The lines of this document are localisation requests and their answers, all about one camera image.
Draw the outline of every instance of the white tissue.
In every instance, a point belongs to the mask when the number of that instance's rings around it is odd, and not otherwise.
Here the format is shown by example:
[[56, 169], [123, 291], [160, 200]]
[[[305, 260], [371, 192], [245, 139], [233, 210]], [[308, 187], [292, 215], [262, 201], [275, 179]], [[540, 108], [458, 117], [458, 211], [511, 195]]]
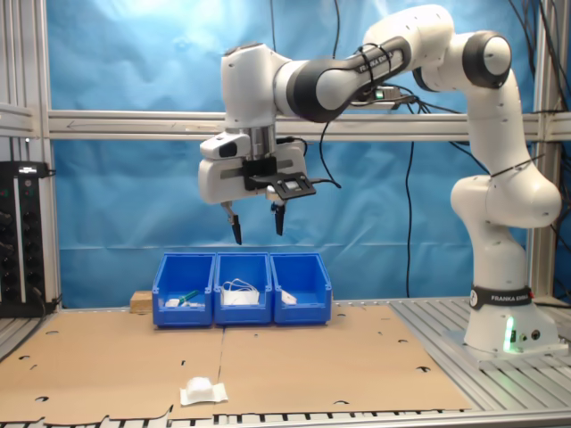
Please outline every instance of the white tissue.
[[297, 299], [294, 296], [292, 296], [289, 292], [286, 292], [284, 290], [282, 290], [282, 301], [286, 305], [296, 305], [297, 304]]
[[215, 402], [220, 403], [228, 399], [224, 383], [212, 385], [208, 377], [193, 377], [180, 390], [180, 405], [188, 406], [194, 403]]
[[257, 305], [260, 293], [257, 290], [226, 290], [222, 289], [223, 305]]
[[164, 304], [164, 306], [166, 308], [176, 308], [179, 304], [179, 300], [178, 299], [169, 299], [167, 300], [167, 302]]

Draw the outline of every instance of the blue curtain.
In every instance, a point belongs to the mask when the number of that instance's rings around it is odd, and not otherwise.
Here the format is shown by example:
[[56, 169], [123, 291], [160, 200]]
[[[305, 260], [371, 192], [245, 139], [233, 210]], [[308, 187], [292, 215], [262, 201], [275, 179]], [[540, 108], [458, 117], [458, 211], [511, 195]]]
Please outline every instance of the blue curtain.
[[[427, 2], [339, 0], [338, 57], [353, 53], [367, 28], [388, 13]], [[523, 31], [504, 0], [437, 1], [457, 32], [497, 30], [511, 43], [524, 111], [533, 81]], [[48, 0], [54, 109], [224, 111], [220, 56], [251, 41], [272, 46], [269, 0]], [[274, 0], [277, 50], [293, 59], [331, 55], [333, 0]], [[432, 94], [411, 75], [394, 83], [428, 102], [464, 111], [461, 94]], [[55, 141], [63, 302], [70, 308], [128, 304], [150, 289], [165, 251], [319, 251], [336, 299], [404, 296], [410, 143], [325, 143], [342, 185], [288, 205], [278, 237], [263, 198], [238, 202], [244, 246], [226, 215], [201, 201], [195, 141]], [[323, 177], [317, 147], [309, 172]], [[467, 295], [468, 233], [450, 205], [454, 183], [480, 173], [446, 142], [417, 143], [412, 296]], [[525, 231], [517, 231], [525, 241]]]

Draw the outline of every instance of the cardboard sheet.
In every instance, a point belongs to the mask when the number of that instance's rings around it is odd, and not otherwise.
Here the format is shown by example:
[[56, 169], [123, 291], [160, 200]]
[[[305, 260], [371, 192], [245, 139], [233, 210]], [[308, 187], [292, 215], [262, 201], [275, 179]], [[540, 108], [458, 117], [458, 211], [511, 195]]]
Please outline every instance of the cardboard sheet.
[[[223, 382], [229, 401], [181, 407], [179, 389], [195, 376]], [[171, 419], [469, 408], [388, 307], [337, 308], [328, 326], [224, 331], [63, 313], [0, 364], [0, 423], [150, 419], [171, 406]]]
[[470, 407], [388, 307], [336, 308], [324, 327], [227, 329], [220, 381], [229, 401], [215, 414]]
[[218, 378], [221, 345], [218, 328], [162, 331], [151, 315], [63, 313], [0, 364], [0, 421], [92, 424], [156, 418], [171, 406], [211, 417], [212, 404], [180, 408], [179, 388]]

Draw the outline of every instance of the blue plastic bin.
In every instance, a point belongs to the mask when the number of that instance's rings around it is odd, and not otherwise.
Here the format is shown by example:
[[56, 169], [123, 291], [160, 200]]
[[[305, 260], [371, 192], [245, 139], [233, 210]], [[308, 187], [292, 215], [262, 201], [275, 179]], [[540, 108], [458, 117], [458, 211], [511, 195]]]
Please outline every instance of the blue plastic bin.
[[[153, 322], [159, 327], [189, 327], [212, 324], [212, 283], [216, 254], [167, 252], [153, 284]], [[169, 299], [177, 299], [193, 290], [199, 294], [190, 301], [200, 308], [168, 308]]]
[[[331, 280], [317, 253], [270, 254], [274, 320], [281, 325], [325, 324], [331, 319]], [[282, 290], [297, 299], [286, 305]]]
[[[222, 305], [222, 285], [240, 278], [260, 292], [257, 305]], [[229, 252], [216, 258], [214, 322], [218, 325], [271, 323], [272, 285], [267, 253]]]

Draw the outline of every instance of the cable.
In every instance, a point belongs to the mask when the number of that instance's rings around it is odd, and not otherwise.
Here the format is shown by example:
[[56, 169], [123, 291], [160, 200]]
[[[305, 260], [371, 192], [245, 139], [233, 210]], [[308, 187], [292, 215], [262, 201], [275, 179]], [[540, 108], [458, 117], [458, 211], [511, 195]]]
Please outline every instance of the cable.
[[[332, 55], [333, 59], [335, 59], [335, 55], [337, 54], [337, 45], [339, 44], [339, 31], [341, 29], [341, 15], [339, 14], [339, 4], [337, 3], [337, 0], [334, 1], [335, 1], [335, 10], [337, 12], [337, 33], [335, 34], [335, 45], [333, 46], [333, 55]], [[340, 189], [341, 185], [337, 183], [333, 178], [333, 176], [331, 175], [331, 172], [329, 171], [329, 168], [327, 167], [325, 158], [323, 156], [323, 138], [325, 137], [325, 133], [327, 132], [327, 128], [329, 128], [330, 123], [331, 122], [325, 124], [323, 132], [321, 133], [321, 138], [319, 139], [319, 157], [321, 159], [321, 163], [323, 164], [323, 168], [325, 169], [327, 175], [331, 179], [331, 183], [334, 184], [335, 187]]]
[[[412, 108], [407, 104], [407, 108], [410, 111], [410, 114], [415, 114]], [[422, 106], [418, 107], [417, 114], [420, 113]], [[407, 293], [407, 298], [410, 297], [410, 238], [412, 237], [412, 199], [410, 198], [410, 188], [409, 188], [409, 177], [410, 177], [410, 170], [412, 169], [412, 159], [414, 157], [414, 141], [410, 142], [410, 157], [409, 157], [409, 166], [407, 167], [407, 174], [404, 178], [404, 188], [407, 191], [407, 200], [409, 202], [409, 232], [407, 234], [407, 275], [405, 280], [405, 289]]]
[[35, 296], [37, 298], [37, 300], [41, 303], [42, 305], [42, 317], [39, 318], [39, 321], [37, 321], [37, 324], [34, 325], [34, 327], [28, 332], [28, 334], [26, 334], [18, 343], [16, 343], [16, 346], [14, 346], [11, 350], [8, 351], [8, 353], [4, 354], [2, 357], [0, 357], [0, 364], [6, 360], [8, 357], [10, 357], [21, 345], [23, 345], [30, 337], [32, 337], [34, 334], [36, 334], [37, 330], [39, 329], [39, 327], [44, 323], [44, 321], [46, 320], [46, 305], [44, 303], [44, 299], [42, 298], [42, 293], [36, 288], [32, 288], [32, 296]]
[[454, 143], [453, 141], [449, 141], [448, 143], [450, 143], [452, 146], [454, 146], [455, 148], [457, 148], [458, 150], [460, 150], [461, 152], [464, 152], [465, 154], [467, 154], [470, 158], [472, 158], [472, 160], [477, 163], [478, 167], [480, 167], [482, 169], [483, 172], [485, 172], [486, 174], [489, 174], [488, 170], [486, 169], [486, 167], [482, 164], [482, 162], [480, 162], [478, 159], [476, 159], [476, 157], [470, 153], [468, 150], [463, 149], [462, 147], [460, 147], [459, 145], [456, 145], [456, 143]]
[[539, 13], [542, 16], [542, 22], [543, 22], [543, 27], [545, 29], [547, 47], [548, 47], [548, 51], [550, 53], [551, 65], [553, 66], [553, 69], [554, 69], [553, 74], [555, 75], [555, 80], [557, 81], [559, 95], [561, 96], [561, 103], [565, 107], [565, 110], [568, 111], [569, 108], [567, 106], [567, 101], [565, 99], [565, 92], [563, 91], [563, 88], [561, 85], [561, 78], [559, 75], [559, 70], [563, 73], [563, 75], [565, 77], [565, 82], [567, 84], [567, 90], [569, 91], [569, 93], [571, 93], [571, 88], [569, 87], [569, 82], [567, 80], [567, 76], [565, 75], [565, 71], [563, 70], [563, 67], [561, 66], [561, 61], [559, 60], [557, 53], [555, 52], [555, 48], [553, 47], [553, 40], [551, 39], [550, 26], [547, 22], [547, 16], [545, 14], [545, 9], [543, 9], [542, 2], [539, 2]]
[[293, 143], [294, 141], [301, 141], [303, 143], [303, 156], [305, 156], [307, 154], [308, 143], [303, 138], [299, 136], [283, 136], [276, 138], [276, 144]]
[[427, 103], [426, 101], [420, 101], [422, 104], [427, 105], [428, 107], [432, 107], [433, 109], [437, 109], [437, 110], [442, 110], [442, 111], [448, 111], [450, 113], [454, 113], [454, 114], [462, 114], [461, 112], [457, 111], [457, 110], [453, 110], [453, 109], [449, 109], [447, 107], [441, 107], [440, 105], [436, 105], [436, 104], [431, 104], [431, 103]]
[[569, 247], [569, 245], [567, 245], [567, 243], [566, 243], [565, 240], [561, 237], [561, 235], [559, 235], [557, 229], [556, 229], [553, 225], [550, 225], [550, 227], [551, 227], [551, 230], [552, 230], [553, 232], [555, 232], [555, 236], [557, 236], [557, 239], [559, 239], [559, 241], [563, 244], [563, 246], [565, 247], [565, 249], [566, 249], [567, 251], [571, 252], [571, 247]]
[[571, 306], [558, 305], [557, 303], [535, 303], [535, 306], [543, 306], [544, 308], [571, 309]]
[[339, 183], [337, 183], [335, 181], [335, 179], [333, 178], [333, 176], [331, 175], [331, 172], [329, 171], [329, 168], [327, 167], [327, 164], [325, 162], [325, 158], [323, 157], [323, 137], [325, 136], [325, 133], [327, 132], [327, 128], [329, 128], [330, 123], [331, 122], [328, 122], [325, 124], [325, 127], [323, 128], [323, 132], [321, 133], [321, 138], [319, 139], [319, 157], [321, 158], [321, 163], [323, 164], [323, 168], [325, 168], [327, 175], [331, 179], [331, 183], [333, 183], [335, 185], [335, 187], [340, 189], [341, 185]]
[[341, 30], [341, 15], [339, 13], [339, 4], [337, 3], [337, 0], [335, 1], [335, 11], [337, 12], [337, 34], [335, 35], [335, 45], [333, 46], [333, 59], [335, 59], [335, 56], [337, 54], [337, 45], [339, 44], [339, 32]]
[[525, 24], [523, 22], [523, 20], [521, 19], [521, 16], [519, 15], [519, 12], [516, 9], [516, 6], [513, 4], [513, 2], [511, 0], [508, 0], [509, 4], [511, 5], [511, 8], [514, 10], [514, 13], [517, 16], [517, 20], [519, 21], [519, 24], [521, 25], [522, 30], [524, 31], [524, 35], [525, 35], [525, 42], [527, 44], [527, 59], [529, 61], [529, 69], [532, 72], [532, 76], [535, 77], [535, 66], [534, 66], [534, 49], [532, 48], [532, 43], [529, 41], [529, 35], [527, 34], [527, 28], [525, 27]]
[[274, 0], [269, 0], [269, 10], [271, 14], [271, 39], [274, 42], [274, 52], [277, 52], [276, 48], [276, 25], [274, 23]]

